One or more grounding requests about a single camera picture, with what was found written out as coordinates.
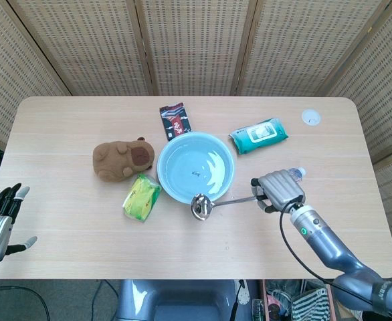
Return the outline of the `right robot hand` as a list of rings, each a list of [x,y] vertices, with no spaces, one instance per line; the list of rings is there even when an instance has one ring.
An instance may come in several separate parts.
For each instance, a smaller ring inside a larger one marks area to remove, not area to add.
[[[252,193],[265,213],[289,213],[305,203],[306,195],[298,184],[306,175],[302,167],[274,171],[251,180]]]

